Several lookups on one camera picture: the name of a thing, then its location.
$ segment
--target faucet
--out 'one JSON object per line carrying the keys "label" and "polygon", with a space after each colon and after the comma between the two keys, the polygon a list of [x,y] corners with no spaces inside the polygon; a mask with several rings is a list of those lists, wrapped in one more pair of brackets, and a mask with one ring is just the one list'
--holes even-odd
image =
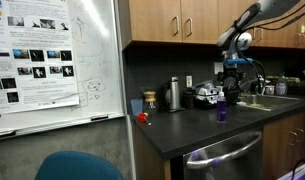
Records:
{"label": "faucet", "polygon": [[[259,75],[259,79],[260,79],[261,92],[259,92],[258,85],[255,86],[255,92],[256,92],[256,94],[263,95],[264,94],[264,90],[265,90],[264,89],[264,83],[263,83],[264,82],[264,78],[261,75]],[[257,82],[258,82],[258,78],[257,77],[254,77],[253,79],[247,79],[246,81],[244,81],[243,83],[241,83],[239,85],[240,90],[245,91],[245,92],[250,92],[251,91],[250,90],[250,85],[252,83],[257,83]]]}

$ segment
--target sink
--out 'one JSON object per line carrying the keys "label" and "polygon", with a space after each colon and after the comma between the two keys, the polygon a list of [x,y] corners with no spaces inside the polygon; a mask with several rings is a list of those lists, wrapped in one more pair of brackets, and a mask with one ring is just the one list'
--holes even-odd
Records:
{"label": "sink", "polygon": [[291,106],[300,102],[299,98],[284,97],[284,96],[267,96],[267,95],[251,95],[241,97],[238,103],[241,106],[272,111],[275,109]]}

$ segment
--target dishwasher handle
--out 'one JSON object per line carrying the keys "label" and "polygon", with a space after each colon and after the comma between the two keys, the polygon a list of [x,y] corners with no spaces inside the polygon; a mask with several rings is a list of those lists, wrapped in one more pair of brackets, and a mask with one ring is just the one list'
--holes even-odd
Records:
{"label": "dishwasher handle", "polygon": [[188,169],[203,169],[238,158],[248,153],[251,147],[253,147],[256,143],[258,143],[262,139],[262,132],[257,132],[257,135],[258,137],[255,138],[252,142],[250,142],[246,146],[215,158],[201,160],[201,161],[193,161],[192,156],[190,156],[189,160],[187,161],[186,167]]}

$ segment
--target whiteboard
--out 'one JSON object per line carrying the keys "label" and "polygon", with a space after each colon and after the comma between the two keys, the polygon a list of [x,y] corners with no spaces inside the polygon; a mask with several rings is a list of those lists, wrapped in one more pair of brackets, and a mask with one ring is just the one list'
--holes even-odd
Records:
{"label": "whiteboard", "polygon": [[0,134],[28,134],[124,116],[114,7],[113,0],[68,0],[80,104],[2,114]]}

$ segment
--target wall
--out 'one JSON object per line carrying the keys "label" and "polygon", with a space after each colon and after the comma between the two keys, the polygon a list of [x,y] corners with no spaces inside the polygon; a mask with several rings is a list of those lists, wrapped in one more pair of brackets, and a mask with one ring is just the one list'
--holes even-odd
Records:
{"label": "wall", "polygon": [[[305,50],[251,47],[244,54],[260,61],[267,75],[279,75],[297,64],[304,52]],[[157,100],[162,104],[162,88],[172,76],[179,78],[181,91],[185,88],[186,75],[192,75],[193,84],[213,80],[218,85],[214,62],[222,62],[223,59],[216,46],[164,43],[135,43],[124,50],[124,56],[128,107],[131,107],[130,100],[142,97],[147,87],[157,91]],[[246,78],[254,77],[248,64],[239,65],[238,69],[247,73]]]}
{"label": "wall", "polygon": [[128,149],[124,118],[0,140],[0,180],[32,180],[44,158],[61,150],[102,157],[130,180]]}

